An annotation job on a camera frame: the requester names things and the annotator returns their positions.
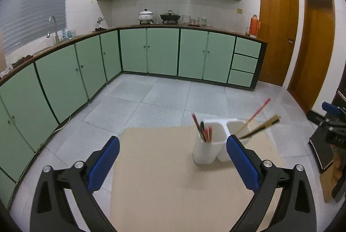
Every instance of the white utensil holder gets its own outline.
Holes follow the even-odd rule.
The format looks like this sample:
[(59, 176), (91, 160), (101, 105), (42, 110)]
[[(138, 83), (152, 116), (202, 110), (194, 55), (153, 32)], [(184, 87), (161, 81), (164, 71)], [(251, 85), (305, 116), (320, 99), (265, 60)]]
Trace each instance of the white utensil holder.
[[(237, 132), (246, 122), (238, 119), (215, 119), (205, 120), (204, 126), (208, 128), (212, 127), (212, 142), (204, 142), (199, 133), (197, 132), (195, 138), (195, 145), (192, 152), (193, 161), (197, 165), (211, 164), (216, 158), (221, 162), (230, 161), (226, 149), (227, 138)], [(238, 136), (245, 135), (250, 131), (249, 127), (246, 126)], [(240, 142), (245, 146), (250, 138), (240, 139)]]

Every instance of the white pot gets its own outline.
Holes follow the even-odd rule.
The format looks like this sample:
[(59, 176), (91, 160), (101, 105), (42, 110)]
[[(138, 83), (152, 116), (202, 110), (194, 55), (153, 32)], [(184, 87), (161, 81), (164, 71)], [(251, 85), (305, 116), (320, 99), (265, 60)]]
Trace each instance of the white pot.
[(147, 9), (141, 11), (138, 16), (139, 21), (153, 20), (153, 13)]

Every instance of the metal screw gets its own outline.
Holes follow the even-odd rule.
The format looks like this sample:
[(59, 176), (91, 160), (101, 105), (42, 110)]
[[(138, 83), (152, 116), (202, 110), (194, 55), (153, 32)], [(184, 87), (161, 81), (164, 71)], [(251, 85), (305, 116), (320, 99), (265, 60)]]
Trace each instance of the metal screw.
[(264, 160), (263, 164), (267, 168), (270, 168), (273, 165), (273, 163), (271, 161), (269, 161), (269, 160)]
[(76, 169), (80, 169), (83, 165), (84, 165), (84, 162), (82, 162), (82, 161), (78, 161), (78, 162), (74, 163), (74, 167)]
[(43, 172), (48, 173), (49, 171), (51, 171), (51, 166), (45, 166), (43, 168)]
[(302, 165), (296, 165), (295, 166), (298, 171), (303, 171), (304, 167)]

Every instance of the faucet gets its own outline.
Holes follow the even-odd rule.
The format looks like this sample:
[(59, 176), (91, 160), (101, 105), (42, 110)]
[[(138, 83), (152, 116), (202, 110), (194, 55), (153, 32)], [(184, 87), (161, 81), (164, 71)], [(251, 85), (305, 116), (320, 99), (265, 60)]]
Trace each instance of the faucet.
[(51, 19), (54, 19), (54, 25), (55, 25), (55, 43), (57, 44), (59, 42), (59, 38), (58, 38), (58, 24), (56, 23), (56, 19), (55, 19), (55, 16), (52, 15), (50, 18), (49, 18), (49, 24), (48, 24), (48, 34), (47, 34), (47, 38), (49, 38), (51, 36), (51, 34), (49, 33), (49, 29), (51, 27)]

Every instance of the tiled floor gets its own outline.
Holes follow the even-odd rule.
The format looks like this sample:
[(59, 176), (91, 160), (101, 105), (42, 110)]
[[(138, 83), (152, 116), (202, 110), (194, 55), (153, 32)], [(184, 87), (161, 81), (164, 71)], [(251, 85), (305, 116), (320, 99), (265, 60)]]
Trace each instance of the tiled floor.
[[(42, 168), (66, 168), (103, 147), (112, 135), (128, 127), (170, 127), (193, 125), (191, 112), (198, 119), (234, 117), (248, 119), (264, 101), (271, 101), (257, 116), (264, 121), (273, 114), (281, 123), (267, 131), (288, 167), (302, 164), (314, 194), (318, 231), (323, 231), (341, 204), (325, 204), (317, 165), (308, 146), (314, 132), (303, 111), (282, 87), (258, 82), (254, 92), (202, 83), (121, 75), (113, 80), (71, 122), (59, 131), (37, 157), (15, 196), (11, 215), (24, 231), (29, 231), (32, 196)], [(94, 197), (106, 216), (110, 215), (112, 173)], [(88, 231), (73, 198), (70, 206), (80, 228)]]

